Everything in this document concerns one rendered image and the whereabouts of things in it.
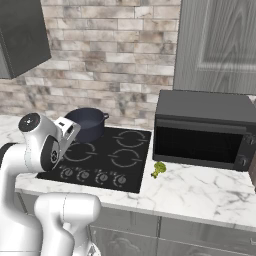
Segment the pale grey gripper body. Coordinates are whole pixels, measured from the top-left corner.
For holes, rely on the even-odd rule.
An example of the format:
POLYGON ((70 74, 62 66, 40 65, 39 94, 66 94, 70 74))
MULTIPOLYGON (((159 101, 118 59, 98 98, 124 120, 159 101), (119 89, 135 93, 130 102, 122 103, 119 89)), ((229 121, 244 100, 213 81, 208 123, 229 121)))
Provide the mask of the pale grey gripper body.
POLYGON ((71 145, 71 143, 75 140, 77 134, 79 133, 81 126, 79 124, 71 124, 69 126, 65 126, 62 129, 62 137, 59 142, 60 145, 60 158, 62 158, 71 145))

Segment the grey drawer front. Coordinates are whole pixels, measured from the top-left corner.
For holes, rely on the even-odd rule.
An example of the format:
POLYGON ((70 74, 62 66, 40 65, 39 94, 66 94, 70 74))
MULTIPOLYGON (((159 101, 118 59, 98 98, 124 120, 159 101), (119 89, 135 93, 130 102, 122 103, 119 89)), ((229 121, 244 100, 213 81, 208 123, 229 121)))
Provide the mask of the grey drawer front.
POLYGON ((157 226, 157 216, 103 207, 98 219, 90 225, 90 229, 103 229, 156 237, 157 226))
POLYGON ((160 237, 256 256, 256 232, 163 217, 160 237))
POLYGON ((15 206, 23 213, 33 215, 34 203, 36 199, 37 197, 35 195, 16 192, 14 197, 14 203, 15 206))

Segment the black hob knob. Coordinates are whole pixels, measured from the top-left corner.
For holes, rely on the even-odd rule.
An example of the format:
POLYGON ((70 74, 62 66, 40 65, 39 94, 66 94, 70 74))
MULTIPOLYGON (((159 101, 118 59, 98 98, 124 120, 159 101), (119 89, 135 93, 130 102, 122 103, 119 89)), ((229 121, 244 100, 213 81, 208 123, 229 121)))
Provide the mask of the black hob knob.
POLYGON ((77 174, 77 180, 81 182, 84 182, 88 177, 89 177, 89 172, 87 170, 81 170, 77 174))
POLYGON ((104 182, 108 179, 108 175, 106 172, 99 172, 97 175, 96 175, 96 178, 95 178, 95 181, 100 184, 100 185, 103 185, 104 182))
POLYGON ((69 179, 73 175, 73 170, 69 167, 62 170, 60 177, 62 179, 69 179))
POLYGON ((124 175, 117 175, 114 179, 113 179, 113 184, 116 187, 122 187, 124 184, 126 183, 126 177, 124 175))

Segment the black microwave oven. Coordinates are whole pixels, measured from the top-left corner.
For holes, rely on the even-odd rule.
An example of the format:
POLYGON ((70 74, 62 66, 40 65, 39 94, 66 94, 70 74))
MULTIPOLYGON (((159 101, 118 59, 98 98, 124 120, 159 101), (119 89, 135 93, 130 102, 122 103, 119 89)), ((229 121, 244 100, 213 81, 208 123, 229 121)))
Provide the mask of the black microwave oven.
POLYGON ((245 95, 162 90, 157 102, 156 119, 244 127, 246 132, 236 168, 230 170, 246 172, 256 154, 256 143, 249 145, 246 142, 248 135, 256 137, 256 107, 245 95), (248 165, 240 164, 242 157, 249 159, 248 165))

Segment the dark blue cooking pot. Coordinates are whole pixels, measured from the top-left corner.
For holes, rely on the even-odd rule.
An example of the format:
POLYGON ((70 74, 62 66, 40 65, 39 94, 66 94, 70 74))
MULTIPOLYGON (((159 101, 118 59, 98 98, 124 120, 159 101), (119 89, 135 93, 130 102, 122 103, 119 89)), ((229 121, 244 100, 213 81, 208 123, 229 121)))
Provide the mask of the dark blue cooking pot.
POLYGON ((105 120, 109 118, 109 114, 97 108, 84 107, 69 112, 66 118, 81 126, 76 141, 88 143, 104 134, 105 120))

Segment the dark grey extractor hood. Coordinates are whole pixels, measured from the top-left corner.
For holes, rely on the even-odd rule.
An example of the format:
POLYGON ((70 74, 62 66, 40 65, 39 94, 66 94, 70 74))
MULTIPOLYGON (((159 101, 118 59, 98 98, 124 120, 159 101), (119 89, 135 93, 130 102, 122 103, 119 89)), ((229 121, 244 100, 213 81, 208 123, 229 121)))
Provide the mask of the dark grey extractor hood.
POLYGON ((14 79, 51 58, 40 0, 0 0, 0 79, 14 79))

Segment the green broccoli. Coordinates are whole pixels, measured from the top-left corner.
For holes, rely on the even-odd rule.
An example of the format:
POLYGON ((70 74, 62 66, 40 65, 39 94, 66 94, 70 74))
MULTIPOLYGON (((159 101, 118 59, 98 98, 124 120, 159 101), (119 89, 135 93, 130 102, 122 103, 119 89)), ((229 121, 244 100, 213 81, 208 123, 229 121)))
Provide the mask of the green broccoli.
POLYGON ((166 171, 166 165, 163 162, 156 162, 154 164, 154 172, 151 176, 156 179, 159 173, 164 173, 166 171))

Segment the black hob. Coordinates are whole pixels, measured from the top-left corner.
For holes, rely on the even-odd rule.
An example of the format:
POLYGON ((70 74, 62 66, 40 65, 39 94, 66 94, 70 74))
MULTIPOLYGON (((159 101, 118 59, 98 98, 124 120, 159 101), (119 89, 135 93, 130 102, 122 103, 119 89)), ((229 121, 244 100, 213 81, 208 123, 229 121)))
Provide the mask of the black hob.
POLYGON ((150 131, 106 127, 103 136, 93 142, 73 142, 56 168, 51 172, 39 173, 37 178, 139 193, 150 139, 150 131), (62 179, 60 174, 67 167, 73 170, 73 175, 69 179, 62 179), (81 170, 89 172, 89 177, 84 182, 77 180, 77 174, 81 170), (99 172, 106 172, 108 175, 103 185, 95 181, 99 172), (113 184, 117 175, 126 177, 126 183, 122 187, 113 184))

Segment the black microwave door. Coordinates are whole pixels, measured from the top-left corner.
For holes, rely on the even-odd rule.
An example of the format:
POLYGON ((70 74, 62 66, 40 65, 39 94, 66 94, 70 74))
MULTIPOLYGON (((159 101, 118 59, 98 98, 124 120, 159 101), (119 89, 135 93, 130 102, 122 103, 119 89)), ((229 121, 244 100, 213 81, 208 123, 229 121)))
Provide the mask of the black microwave door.
POLYGON ((245 132, 239 126, 156 119, 153 159, 235 169, 245 132))

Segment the grey wall cupboard door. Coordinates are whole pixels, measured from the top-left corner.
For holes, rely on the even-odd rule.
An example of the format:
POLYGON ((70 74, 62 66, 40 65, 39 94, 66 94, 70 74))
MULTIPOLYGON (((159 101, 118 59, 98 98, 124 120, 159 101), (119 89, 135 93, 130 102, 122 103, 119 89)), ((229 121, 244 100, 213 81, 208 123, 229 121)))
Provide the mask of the grey wall cupboard door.
POLYGON ((182 0, 176 90, 256 95, 256 0, 182 0))

